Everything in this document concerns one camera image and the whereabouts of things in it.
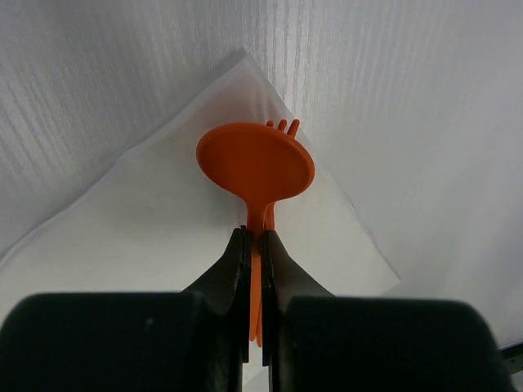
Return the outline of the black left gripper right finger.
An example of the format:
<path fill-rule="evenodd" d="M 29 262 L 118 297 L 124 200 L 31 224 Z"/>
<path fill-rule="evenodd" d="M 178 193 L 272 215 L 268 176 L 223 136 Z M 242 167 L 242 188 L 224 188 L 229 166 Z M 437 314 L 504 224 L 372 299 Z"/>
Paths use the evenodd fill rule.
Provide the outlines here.
<path fill-rule="evenodd" d="M 275 231 L 260 245 L 270 390 L 513 390 L 487 323 L 470 305 L 334 296 Z"/>

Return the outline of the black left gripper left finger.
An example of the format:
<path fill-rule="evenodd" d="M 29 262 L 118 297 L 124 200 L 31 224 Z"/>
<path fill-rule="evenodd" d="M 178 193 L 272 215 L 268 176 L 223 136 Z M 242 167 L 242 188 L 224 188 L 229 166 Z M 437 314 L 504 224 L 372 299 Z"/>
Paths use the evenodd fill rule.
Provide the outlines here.
<path fill-rule="evenodd" d="M 1 329 L 4 391 L 239 391 L 248 360 L 250 237 L 181 292 L 40 293 Z"/>

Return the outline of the white paper napkin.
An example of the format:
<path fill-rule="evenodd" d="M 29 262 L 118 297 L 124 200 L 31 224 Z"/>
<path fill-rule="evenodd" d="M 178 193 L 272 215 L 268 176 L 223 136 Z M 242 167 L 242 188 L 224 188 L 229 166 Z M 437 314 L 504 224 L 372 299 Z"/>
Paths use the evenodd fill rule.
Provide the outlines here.
<path fill-rule="evenodd" d="M 189 287 L 222 256 L 233 230 L 246 229 L 247 220 L 244 201 L 200 169 L 199 140 L 227 123 L 282 119 L 292 122 L 255 60 L 246 53 L 232 59 L 170 123 L 124 153 L 78 201 L 2 258 L 2 325 L 34 294 Z M 275 203 L 272 230 L 290 257 L 334 296 L 376 296 L 394 287 L 397 274 L 310 141 L 299 132 L 296 140 L 313 158 L 315 178 L 302 194 Z M 249 334 L 242 387 L 245 370 L 263 375 L 261 347 Z"/>

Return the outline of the orange plastic fork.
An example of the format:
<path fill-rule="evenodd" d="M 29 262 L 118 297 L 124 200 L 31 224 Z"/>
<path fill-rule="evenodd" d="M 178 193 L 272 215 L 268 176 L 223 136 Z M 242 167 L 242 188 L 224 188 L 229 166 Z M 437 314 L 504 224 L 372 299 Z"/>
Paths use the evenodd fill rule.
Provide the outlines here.
<path fill-rule="evenodd" d="M 276 129 L 283 133 L 286 133 L 288 136 L 294 138 L 297 134 L 297 129 L 299 128 L 300 121 L 295 119 L 291 122 L 290 128 L 286 130 L 287 121 L 282 119 Z M 264 216 L 264 230 L 270 230 L 275 228 L 275 203 L 271 203 L 267 206 Z M 263 337 L 262 337 L 262 300 L 260 300 L 259 309 L 258 309 L 258 319 L 257 319 L 257 334 L 256 342 L 258 347 L 262 347 Z"/>

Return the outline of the orange plastic spoon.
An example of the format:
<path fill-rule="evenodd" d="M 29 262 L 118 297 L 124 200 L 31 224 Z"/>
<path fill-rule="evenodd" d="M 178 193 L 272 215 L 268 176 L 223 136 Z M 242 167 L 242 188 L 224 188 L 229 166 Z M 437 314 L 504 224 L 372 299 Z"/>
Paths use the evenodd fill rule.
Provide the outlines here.
<path fill-rule="evenodd" d="M 302 194 L 315 178 L 315 164 L 307 149 L 277 126 L 272 121 L 227 123 L 204 134 L 196 147 L 197 163 L 205 176 L 241 198 L 246 207 L 246 229 L 252 236 L 249 340 L 255 342 L 266 208 Z"/>

